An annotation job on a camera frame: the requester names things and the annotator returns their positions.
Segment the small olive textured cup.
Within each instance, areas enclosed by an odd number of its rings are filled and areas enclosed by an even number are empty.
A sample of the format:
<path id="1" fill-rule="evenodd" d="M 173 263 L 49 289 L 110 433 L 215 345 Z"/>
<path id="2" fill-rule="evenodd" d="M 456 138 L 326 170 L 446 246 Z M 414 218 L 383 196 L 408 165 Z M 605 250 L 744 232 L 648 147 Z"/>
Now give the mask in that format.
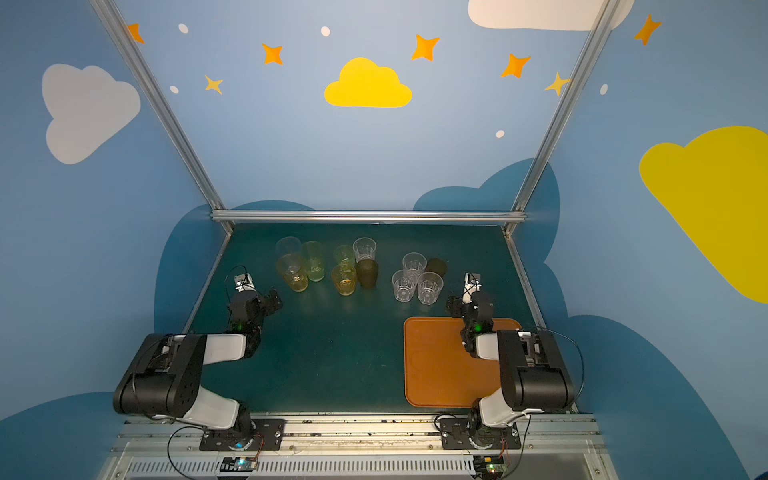
<path id="1" fill-rule="evenodd" d="M 440 277 L 444 277 L 447 273 L 447 270 L 447 263 L 439 258 L 430 258 L 427 261 L 427 265 L 425 267 L 425 272 L 435 273 Z"/>

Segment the orange plastic tray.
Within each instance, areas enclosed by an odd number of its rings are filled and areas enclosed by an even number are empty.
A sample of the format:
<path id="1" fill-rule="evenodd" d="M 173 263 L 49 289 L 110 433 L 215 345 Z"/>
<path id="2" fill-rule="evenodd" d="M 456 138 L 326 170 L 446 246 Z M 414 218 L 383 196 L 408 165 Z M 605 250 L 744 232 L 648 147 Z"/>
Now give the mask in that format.
<path id="1" fill-rule="evenodd" d="M 499 363 L 472 357 L 461 342 L 463 321 L 411 317 L 404 323 L 405 396 L 414 407 L 470 408 L 501 387 Z"/>

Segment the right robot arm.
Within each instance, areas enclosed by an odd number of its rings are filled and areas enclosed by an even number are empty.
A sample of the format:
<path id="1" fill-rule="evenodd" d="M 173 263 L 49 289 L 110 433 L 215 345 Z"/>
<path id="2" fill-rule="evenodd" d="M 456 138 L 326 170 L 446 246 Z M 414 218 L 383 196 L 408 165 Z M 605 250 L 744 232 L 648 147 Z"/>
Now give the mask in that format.
<path id="1" fill-rule="evenodd" d="M 493 298 L 480 290 L 468 298 L 449 296 L 446 309 L 463 322 L 460 338 L 465 351 L 475 359 L 495 361 L 499 367 L 500 387 L 472 406 L 471 431 L 500 430 L 521 417 L 567 410 L 575 403 L 579 390 L 554 332 L 498 330 Z"/>

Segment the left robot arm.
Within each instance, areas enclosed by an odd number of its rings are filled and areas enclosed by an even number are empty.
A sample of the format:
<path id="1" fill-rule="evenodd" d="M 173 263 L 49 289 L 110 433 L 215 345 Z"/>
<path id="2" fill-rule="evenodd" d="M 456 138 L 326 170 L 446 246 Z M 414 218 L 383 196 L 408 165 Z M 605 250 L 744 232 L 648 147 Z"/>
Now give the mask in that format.
<path id="1" fill-rule="evenodd" d="M 247 407 L 203 387 L 203 368 L 252 357 L 261 343 L 264 319 L 282 307 L 274 288 L 265 295 L 244 289 L 228 305 L 228 330 L 223 333 L 148 335 L 114 392 L 114 410 L 251 436 Z"/>

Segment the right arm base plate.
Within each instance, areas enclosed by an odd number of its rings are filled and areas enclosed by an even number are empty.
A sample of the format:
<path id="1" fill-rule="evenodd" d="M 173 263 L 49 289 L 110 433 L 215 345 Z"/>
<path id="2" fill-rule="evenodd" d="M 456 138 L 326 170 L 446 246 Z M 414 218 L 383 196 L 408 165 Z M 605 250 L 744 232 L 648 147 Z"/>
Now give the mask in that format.
<path id="1" fill-rule="evenodd" d="M 444 450 L 516 450 L 521 437 L 515 426 L 491 428 L 479 421 L 455 416 L 438 416 L 433 421 Z"/>

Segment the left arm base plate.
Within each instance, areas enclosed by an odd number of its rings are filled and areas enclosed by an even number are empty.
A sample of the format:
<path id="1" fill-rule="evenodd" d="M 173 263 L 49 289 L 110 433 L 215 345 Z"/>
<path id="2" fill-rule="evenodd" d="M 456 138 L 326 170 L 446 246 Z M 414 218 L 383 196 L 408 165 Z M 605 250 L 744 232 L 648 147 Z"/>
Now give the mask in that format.
<path id="1" fill-rule="evenodd" d="M 280 449 L 286 420 L 283 418 L 252 418 L 250 423 L 238 422 L 227 430 L 208 430 L 203 434 L 199 450 L 203 452 L 254 452 Z"/>

